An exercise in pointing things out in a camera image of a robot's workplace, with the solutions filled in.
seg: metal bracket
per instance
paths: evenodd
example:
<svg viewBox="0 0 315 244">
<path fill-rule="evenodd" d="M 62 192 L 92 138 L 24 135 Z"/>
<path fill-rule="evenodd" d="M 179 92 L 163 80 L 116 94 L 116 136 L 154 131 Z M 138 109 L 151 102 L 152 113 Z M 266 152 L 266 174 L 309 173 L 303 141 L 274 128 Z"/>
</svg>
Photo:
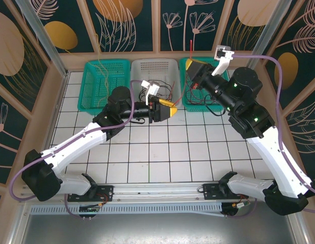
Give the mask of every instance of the metal bracket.
<svg viewBox="0 0 315 244">
<path fill-rule="evenodd" d="M 71 194 L 68 196 L 68 202 L 102 202 L 105 201 L 105 195 L 108 197 L 107 201 L 111 202 L 113 199 L 114 186 L 97 186 L 96 194 L 90 198 L 88 195 Z"/>
<path fill-rule="evenodd" d="M 229 200 L 229 199 L 241 199 L 240 195 L 229 192 L 224 194 L 219 189 L 219 184 L 203 184 L 204 198 L 205 200 Z"/>
</svg>

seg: white clip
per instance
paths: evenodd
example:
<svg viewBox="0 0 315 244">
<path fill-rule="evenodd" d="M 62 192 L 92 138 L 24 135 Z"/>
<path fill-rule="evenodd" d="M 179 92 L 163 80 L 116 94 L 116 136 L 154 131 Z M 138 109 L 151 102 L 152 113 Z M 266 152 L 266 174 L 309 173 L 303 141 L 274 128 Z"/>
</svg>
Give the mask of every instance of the white clip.
<svg viewBox="0 0 315 244">
<path fill-rule="evenodd" d="M 149 82 L 143 80 L 141 83 L 141 86 L 145 87 L 147 89 L 146 91 L 146 105 L 148 105 L 148 96 L 152 95 L 152 96 L 156 96 L 158 90 L 159 90 L 159 86 L 157 84 L 150 84 Z"/>
<path fill-rule="evenodd" d="M 233 59 L 233 54 L 234 52 L 231 51 L 230 47 L 220 45 L 216 47 L 214 59 L 219 60 L 219 64 L 213 71 L 212 76 L 223 74 L 230 65 L 230 61 Z"/>
</svg>

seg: white plastic basket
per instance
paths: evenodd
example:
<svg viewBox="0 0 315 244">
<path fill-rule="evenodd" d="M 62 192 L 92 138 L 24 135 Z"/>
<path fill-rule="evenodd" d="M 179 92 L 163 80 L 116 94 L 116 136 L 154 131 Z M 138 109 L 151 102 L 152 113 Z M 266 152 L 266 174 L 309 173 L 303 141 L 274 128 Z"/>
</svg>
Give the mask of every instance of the white plastic basket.
<svg viewBox="0 0 315 244">
<path fill-rule="evenodd" d="M 170 86 L 174 83 L 171 102 L 175 103 L 181 96 L 180 72 L 175 59 L 147 58 L 135 60 L 131 64 L 131 80 L 162 80 Z M 133 89 L 136 101 L 139 101 L 138 96 L 142 87 L 135 83 Z M 158 93 L 161 94 L 159 97 L 165 99 L 169 95 L 169 90 L 160 87 Z M 181 106 L 182 101 L 180 100 L 176 107 Z"/>
</svg>

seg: floral wallpaper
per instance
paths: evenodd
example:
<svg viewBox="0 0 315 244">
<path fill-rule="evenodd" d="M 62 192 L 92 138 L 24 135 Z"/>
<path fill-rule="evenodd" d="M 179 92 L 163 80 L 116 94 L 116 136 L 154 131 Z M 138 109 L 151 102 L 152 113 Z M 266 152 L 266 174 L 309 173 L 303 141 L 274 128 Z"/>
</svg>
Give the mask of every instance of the floral wallpaper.
<svg viewBox="0 0 315 244">
<path fill-rule="evenodd" d="M 151 0 L 87 0 L 102 52 L 153 51 Z"/>
<path fill-rule="evenodd" d="M 28 120 L 0 96 L 0 183 L 6 184 Z"/>
<path fill-rule="evenodd" d="M 283 70 L 280 98 L 285 108 L 315 78 L 315 0 L 306 0 L 271 55 Z M 277 89 L 278 69 L 266 63 L 272 84 Z"/>
<path fill-rule="evenodd" d="M 3 1 L 0 1 L 0 84 L 32 111 L 47 66 Z"/>
<path fill-rule="evenodd" d="M 222 45 L 252 51 L 279 0 L 234 0 Z"/>
<path fill-rule="evenodd" d="M 160 50 L 210 51 L 214 44 L 222 0 L 161 0 Z"/>
<path fill-rule="evenodd" d="M 29 1 L 59 53 L 94 52 L 77 0 Z"/>
<path fill-rule="evenodd" d="M 315 179 L 315 91 L 286 120 L 306 173 Z"/>
</svg>

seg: black wire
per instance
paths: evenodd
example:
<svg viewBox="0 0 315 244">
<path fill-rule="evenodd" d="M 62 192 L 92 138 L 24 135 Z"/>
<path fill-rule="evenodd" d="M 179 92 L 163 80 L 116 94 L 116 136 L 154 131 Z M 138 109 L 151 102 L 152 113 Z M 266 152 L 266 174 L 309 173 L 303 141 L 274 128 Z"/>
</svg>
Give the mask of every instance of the black wire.
<svg viewBox="0 0 315 244">
<path fill-rule="evenodd" d="M 205 107 L 213 114 L 213 115 L 215 115 L 215 116 L 217 116 L 217 117 L 220 117 L 220 116 L 222 116 L 222 115 L 224 115 L 225 114 L 225 109 L 223 110 L 223 112 L 221 113 L 221 114 L 217 114 L 217 113 L 214 113 L 209 107 L 208 107 L 208 105 L 205 103 Z"/>
<path fill-rule="evenodd" d="M 157 95 L 158 96 L 156 96 L 157 98 L 161 98 L 161 99 L 164 99 L 164 100 L 168 100 L 168 101 L 172 101 L 172 93 L 171 93 L 171 89 L 172 89 L 172 87 L 169 85 L 169 84 L 167 84 L 169 87 L 167 87 L 166 85 L 160 85 L 160 88 L 164 88 L 164 89 L 166 89 L 166 90 L 168 90 L 168 94 L 166 93 L 166 94 L 161 94 L 161 93 L 158 93 Z M 145 101 L 143 98 L 145 97 L 146 95 L 145 95 L 145 89 L 144 88 L 142 88 L 141 89 L 141 91 L 139 92 L 139 95 L 138 95 L 138 98 L 139 98 L 139 100 L 141 101 L 141 102 L 143 102 L 143 101 Z"/>
<path fill-rule="evenodd" d="M 199 191 L 200 189 L 202 189 L 203 187 L 198 187 L 197 188 L 197 191 L 199 192 L 199 193 L 204 193 L 203 191 L 201 192 L 201 191 Z"/>
<path fill-rule="evenodd" d="M 186 99 L 188 100 L 189 104 L 192 104 L 192 105 L 206 105 L 206 102 L 211 102 L 210 104 L 207 104 L 207 105 L 215 104 L 214 100 L 200 99 L 199 96 L 193 94 L 193 89 L 190 87 L 190 84 L 189 84 L 190 80 L 188 79 L 187 74 L 185 75 L 185 80 L 186 80 L 187 87 L 188 87 L 188 90 L 185 92 L 186 93 L 185 96 L 186 96 Z M 201 97 L 203 97 L 204 94 L 203 94 L 202 90 L 198 90 L 198 91 L 201 93 Z"/>
<path fill-rule="evenodd" d="M 164 83 L 165 85 L 168 85 L 171 89 L 172 89 L 172 86 L 170 84 L 167 84 L 165 81 L 163 80 L 148 80 L 148 81 L 158 81 L 158 82 L 162 82 Z"/>
</svg>

